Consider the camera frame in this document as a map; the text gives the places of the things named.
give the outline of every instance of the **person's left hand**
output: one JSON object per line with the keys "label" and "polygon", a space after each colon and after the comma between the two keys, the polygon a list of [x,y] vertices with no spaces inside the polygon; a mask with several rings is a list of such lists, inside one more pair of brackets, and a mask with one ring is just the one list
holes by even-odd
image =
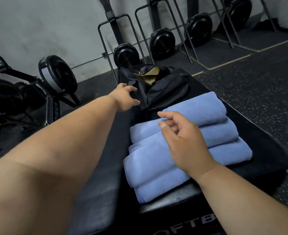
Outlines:
{"label": "person's left hand", "polygon": [[130,96],[130,92],[136,90],[137,88],[134,86],[128,86],[126,83],[120,83],[108,96],[115,99],[117,111],[126,111],[132,106],[137,106],[140,104],[140,101],[133,99]]}

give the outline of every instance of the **person's right arm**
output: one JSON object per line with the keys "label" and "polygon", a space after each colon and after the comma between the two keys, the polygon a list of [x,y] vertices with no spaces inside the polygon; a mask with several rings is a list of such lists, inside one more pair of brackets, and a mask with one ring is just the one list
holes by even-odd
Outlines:
{"label": "person's right arm", "polygon": [[217,163],[199,128],[175,111],[158,115],[171,157],[201,187],[228,235],[288,234],[288,208]]}

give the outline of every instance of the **fingernail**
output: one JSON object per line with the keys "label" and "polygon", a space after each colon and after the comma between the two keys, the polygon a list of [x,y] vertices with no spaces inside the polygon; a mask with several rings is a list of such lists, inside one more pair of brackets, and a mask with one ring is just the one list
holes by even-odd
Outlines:
{"label": "fingernail", "polygon": [[160,126],[160,128],[163,128],[163,127],[166,126],[166,125],[167,125],[166,123],[161,122],[159,126]]}

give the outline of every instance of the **blue towel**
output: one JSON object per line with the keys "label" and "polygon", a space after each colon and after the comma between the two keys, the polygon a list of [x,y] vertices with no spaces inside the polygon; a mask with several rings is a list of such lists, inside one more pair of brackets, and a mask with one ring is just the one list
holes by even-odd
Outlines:
{"label": "blue towel", "polygon": [[[252,157],[251,149],[241,138],[227,144],[212,147],[209,151],[212,157],[224,166],[248,161]],[[190,177],[184,171],[174,166],[153,180],[135,187],[137,200],[140,203],[149,202],[163,193],[181,185],[189,178]]]}
{"label": "blue towel", "polygon": [[[197,126],[220,123],[225,120],[227,110],[223,103],[211,91],[199,95],[192,99],[180,102],[165,110],[178,111],[185,115],[190,121],[195,122]],[[136,124],[130,128],[131,141],[137,143],[160,131],[158,122],[163,118]]]}
{"label": "blue towel", "polygon": [[[200,130],[208,147],[238,138],[236,126],[229,118],[222,123],[203,126]],[[129,151],[131,154],[123,162],[131,187],[139,186],[175,165],[161,132],[130,146]]]}
{"label": "blue towel", "polygon": [[[204,137],[207,147],[217,146],[226,142],[230,142],[238,138],[238,132],[235,124],[227,118],[224,122],[205,125],[199,128]],[[132,144],[129,147],[129,153],[133,153],[142,146],[149,145],[154,142],[156,137],[163,137],[161,132],[154,134],[140,142]]]}

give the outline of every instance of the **rolled towel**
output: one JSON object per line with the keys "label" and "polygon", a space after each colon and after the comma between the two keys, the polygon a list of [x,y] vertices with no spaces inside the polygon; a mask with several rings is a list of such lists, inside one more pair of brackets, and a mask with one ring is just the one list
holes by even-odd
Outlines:
{"label": "rolled towel", "polygon": [[[204,137],[207,147],[209,148],[238,138],[236,126],[229,118],[224,122],[205,125],[199,129]],[[162,133],[158,132],[140,142],[132,144],[129,147],[129,153],[131,154],[140,147],[151,144],[155,141],[156,137],[163,137]]]}
{"label": "rolled towel", "polygon": [[[225,120],[227,110],[223,103],[211,91],[192,99],[180,102],[165,110],[178,111],[197,126],[220,123]],[[130,128],[132,143],[137,143],[160,131],[158,122],[163,118],[136,124]]]}
{"label": "rolled towel", "polygon": [[[238,138],[236,126],[229,118],[222,123],[206,125],[200,129],[207,147]],[[161,132],[130,146],[129,151],[130,155],[123,160],[123,163],[131,187],[139,186],[175,165]]]}
{"label": "rolled towel", "polygon": [[[241,138],[227,144],[212,147],[209,151],[212,157],[224,166],[248,161],[252,157],[251,149]],[[149,202],[181,185],[189,178],[184,171],[174,166],[153,180],[135,187],[134,190],[137,200],[141,204]]]}

